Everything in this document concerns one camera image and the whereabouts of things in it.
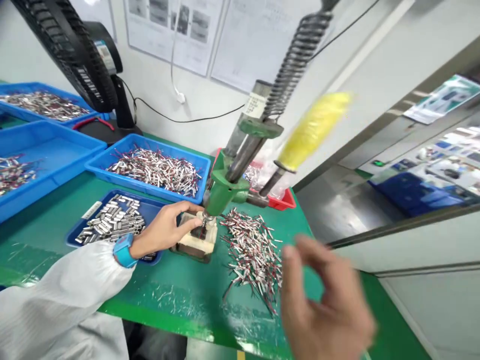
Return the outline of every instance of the metal tube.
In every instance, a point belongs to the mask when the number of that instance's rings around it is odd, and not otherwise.
[[[244,119],[254,118],[259,119],[262,115],[267,98],[272,90],[272,84],[262,80],[255,81],[253,90],[250,93],[250,98],[245,104],[245,109],[241,112],[240,117],[236,123],[235,129],[231,133],[230,139],[223,150],[226,156],[234,158],[242,146],[247,134],[240,130],[240,123]]]
[[[232,184],[236,184],[249,167],[252,160],[259,153],[262,146],[267,141],[266,138],[249,135],[233,163],[228,168],[226,179]]]
[[[271,178],[266,182],[263,188],[260,190],[259,194],[261,197],[266,197],[269,192],[274,188],[274,186],[279,182],[282,176],[285,174],[285,169],[278,167],[273,173]]]

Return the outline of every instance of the fan stand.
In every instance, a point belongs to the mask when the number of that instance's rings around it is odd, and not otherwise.
[[[90,122],[78,129],[82,134],[106,142],[108,146],[112,146],[129,134],[143,135],[142,130],[135,125],[134,119],[132,118],[124,84],[116,75],[112,75],[111,80],[115,85],[118,96],[118,106],[115,108],[116,120],[111,119],[108,121],[108,123],[113,126],[114,131],[100,121]]]

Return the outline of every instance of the label sticker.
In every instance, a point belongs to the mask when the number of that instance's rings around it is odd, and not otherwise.
[[[116,74],[117,68],[115,67],[114,58],[112,57],[112,54],[110,54],[110,50],[105,44],[105,41],[95,41],[95,46],[101,56],[101,59],[103,60],[103,63],[106,66],[106,69],[108,70],[108,73],[110,75]]]
[[[96,203],[94,203],[87,211],[86,213],[83,214],[83,216],[81,217],[82,219],[85,219],[85,220],[88,220],[92,217],[92,215],[99,209],[99,207],[102,206],[102,202],[101,201],[97,201]]]
[[[254,92],[250,93],[250,98],[248,102],[245,104],[242,113],[248,115],[249,117],[260,119],[262,116],[265,104],[267,103],[267,98],[260,96]]]

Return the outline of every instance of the pile of metal parts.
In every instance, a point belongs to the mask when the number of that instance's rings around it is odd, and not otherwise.
[[[32,162],[19,162],[22,156],[0,157],[0,197],[37,177]]]
[[[74,104],[71,100],[43,91],[0,95],[0,101],[61,122],[91,112]]]
[[[89,220],[75,241],[81,245],[96,241],[116,242],[126,234],[139,235],[145,229],[145,220],[139,213],[140,202],[130,197],[117,194],[103,206],[94,219]],[[142,258],[153,261],[155,253]]]
[[[233,285],[250,285],[252,295],[259,296],[272,315],[277,315],[274,303],[277,292],[282,287],[282,264],[276,253],[277,245],[282,243],[272,236],[261,215],[254,217],[238,212],[234,207],[227,215],[221,215],[220,224],[228,228],[228,235],[221,239],[229,246],[228,255],[232,262],[228,264],[236,278],[223,296]]]
[[[243,177],[250,183],[250,188],[254,190],[261,190],[262,186],[259,185],[259,177],[260,173],[262,172],[262,168],[258,166],[252,166],[251,164],[248,165],[245,172],[243,173]]]
[[[171,192],[194,198],[202,177],[189,161],[162,154],[161,150],[135,146],[134,150],[113,154],[119,160],[106,170]]]

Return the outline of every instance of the press base block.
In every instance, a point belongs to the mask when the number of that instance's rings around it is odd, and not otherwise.
[[[196,215],[184,212],[181,216],[180,226],[190,219],[199,218],[203,221],[203,213],[199,211]],[[218,226],[217,221],[213,220],[206,224],[205,240],[199,239],[192,235],[191,232],[186,234],[181,240],[170,248],[174,253],[188,255],[191,258],[202,263],[208,264],[214,252],[215,242],[217,240]]]

